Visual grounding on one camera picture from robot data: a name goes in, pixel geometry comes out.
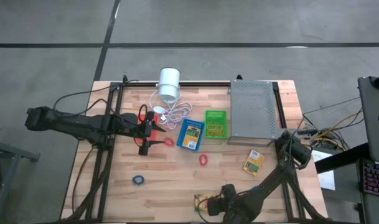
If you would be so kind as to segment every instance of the wooden tabletop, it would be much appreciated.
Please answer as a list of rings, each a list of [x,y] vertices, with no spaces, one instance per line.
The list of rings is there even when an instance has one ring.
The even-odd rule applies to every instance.
[[[278,81],[283,110],[288,128],[297,128],[302,119],[296,87],[292,80]],[[110,82],[95,82],[93,90],[106,87]],[[155,87],[125,88],[120,113],[138,113],[142,104],[149,105],[150,95]],[[205,120],[205,110],[225,110],[230,135],[230,95],[227,87],[182,87],[181,101],[188,101],[194,107],[190,119]],[[89,105],[99,98],[107,100],[108,90],[92,93]],[[153,106],[164,105],[157,95],[152,99]],[[98,103],[87,116],[105,113],[105,104]],[[180,125],[175,130],[158,132],[156,138],[170,137],[177,140]],[[259,183],[275,168],[276,153],[270,147],[229,146],[228,139],[203,138],[200,149],[194,152],[177,146],[153,145],[147,156],[138,155],[138,147],[132,138],[116,137],[112,170],[104,222],[193,222],[201,221],[194,210],[195,194],[218,194],[221,186],[234,184],[236,191],[248,190]],[[88,142],[78,145],[68,192],[62,211],[62,218],[72,214],[72,188],[78,170],[90,151]],[[255,177],[243,170],[243,165],[251,149],[265,156],[259,174]],[[75,193],[77,207],[88,193],[95,163],[96,150],[90,155],[78,181]],[[199,164],[199,155],[208,156],[208,164]],[[134,185],[132,178],[143,175],[145,183]],[[297,172],[301,190],[311,204],[323,216],[327,216],[321,187],[314,161],[304,170]],[[291,193],[294,215],[298,217],[294,194]],[[220,222],[222,214],[205,218],[210,222]],[[265,201],[261,214],[255,221],[287,221],[283,192],[279,186]]]

